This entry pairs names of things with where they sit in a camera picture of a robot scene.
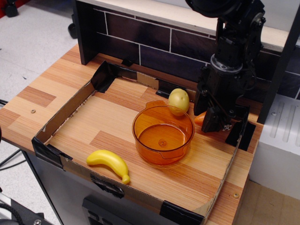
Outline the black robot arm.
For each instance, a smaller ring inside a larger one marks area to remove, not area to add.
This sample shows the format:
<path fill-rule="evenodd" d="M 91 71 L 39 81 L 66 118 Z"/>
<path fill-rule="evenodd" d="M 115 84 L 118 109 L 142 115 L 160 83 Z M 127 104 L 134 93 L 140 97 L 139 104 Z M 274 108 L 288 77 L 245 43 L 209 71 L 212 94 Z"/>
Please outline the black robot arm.
<path fill-rule="evenodd" d="M 217 48 L 210 64 L 201 69 L 194 115 L 204 115 L 202 131 L 229 130 L 240 117 L 236 101 L 257 81 L 253 60 L 263 45 L 266 22 L 260 0 L 188 0 L 189 7 L 208 18 L 217 18 Z"/>

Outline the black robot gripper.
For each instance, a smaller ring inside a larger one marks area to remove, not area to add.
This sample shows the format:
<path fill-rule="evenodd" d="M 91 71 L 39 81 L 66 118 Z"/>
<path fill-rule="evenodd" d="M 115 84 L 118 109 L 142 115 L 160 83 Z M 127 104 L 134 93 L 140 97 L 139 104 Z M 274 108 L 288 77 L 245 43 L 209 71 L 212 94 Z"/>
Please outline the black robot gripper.
<path fill-rule="evenodd" d="M 206 111 L 201 130 L 229 131 L 236 116 L 236 101 L 254 88 L 256 73 L 251 61 L 230 66 L 213 54 L 210 65 L 201 70 L 194 103 L 194 115 Z"/>

